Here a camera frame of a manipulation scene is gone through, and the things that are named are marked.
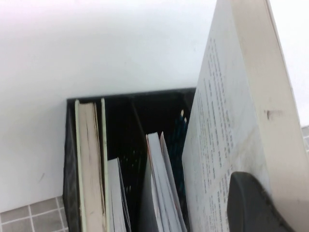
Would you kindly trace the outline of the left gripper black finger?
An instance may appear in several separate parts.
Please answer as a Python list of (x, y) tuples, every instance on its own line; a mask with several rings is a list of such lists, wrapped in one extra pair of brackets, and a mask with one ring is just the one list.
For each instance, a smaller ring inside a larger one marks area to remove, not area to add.
[(297, 230), (295, 171), (236, 171), (230, 176), (227, 217), (231, 232)]

